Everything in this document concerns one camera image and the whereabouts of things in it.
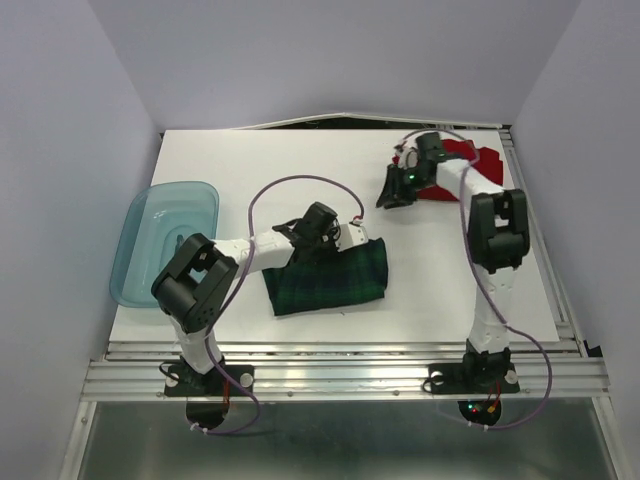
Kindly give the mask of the green plaid skirt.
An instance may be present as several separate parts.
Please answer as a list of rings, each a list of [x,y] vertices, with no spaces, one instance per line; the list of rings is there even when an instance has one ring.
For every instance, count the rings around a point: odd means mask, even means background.
[[[321,262],[267,269],[262,275],[276,316],[365,304],[385,296],[386,244],[378,238]]]

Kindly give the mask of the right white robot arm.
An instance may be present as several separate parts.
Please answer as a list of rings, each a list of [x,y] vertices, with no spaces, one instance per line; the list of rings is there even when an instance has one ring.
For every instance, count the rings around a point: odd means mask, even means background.
[[[474,317],[462,359],[430,365],[426,383],[432,393],[517,382],[503,310],[530,251],[527,198],[522,190],[507,189],[478,170],[480,151],[469,140],[458,141],[465,152],[449,151],[436,130],[405,135],[394,148],[376,202],[384,209],[405,207],[421,191],[438,187],[459,204],[463,245],[477,286]]]

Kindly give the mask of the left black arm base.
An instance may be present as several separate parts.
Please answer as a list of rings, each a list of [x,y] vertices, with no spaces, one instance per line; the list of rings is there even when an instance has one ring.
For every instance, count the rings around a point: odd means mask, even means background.
[[[168,398],[187,399],[186,419],[192,430],[210,435],[230,435],[241,427],[223,427],[231,409],[232,396],[253,393],[255,368],[251,365],[230,365],[222,362],[231,382],[216,368],[206,374],[197,373],[182,358],[163,362],[158,370],[163,375],[163,394]]]

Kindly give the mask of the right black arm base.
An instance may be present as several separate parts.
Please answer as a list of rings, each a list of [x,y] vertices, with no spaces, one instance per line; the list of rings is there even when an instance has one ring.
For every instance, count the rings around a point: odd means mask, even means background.
[[[427,365],[421,389],[432,395],[461,395],[458,408],[472,425],[494,427],[502,413],[503,394],[520,392],[519,378],[511,361],[511,350],[478,353],[467,342],[459,362]]]

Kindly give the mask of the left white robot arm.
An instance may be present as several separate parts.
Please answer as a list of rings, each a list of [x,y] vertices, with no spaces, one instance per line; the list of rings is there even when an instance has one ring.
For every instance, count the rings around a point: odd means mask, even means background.
[[[302,217],[248,238],[189,236],[154,280],[151,294],[171,317],[191,386],[210,394],[222,384],[217,364],[223,355],[213,327],[233,286],[255,272],[332,257],[353,246],[351,233],[361,238],[359,226],[341,224],[331,208],[315,202]]]

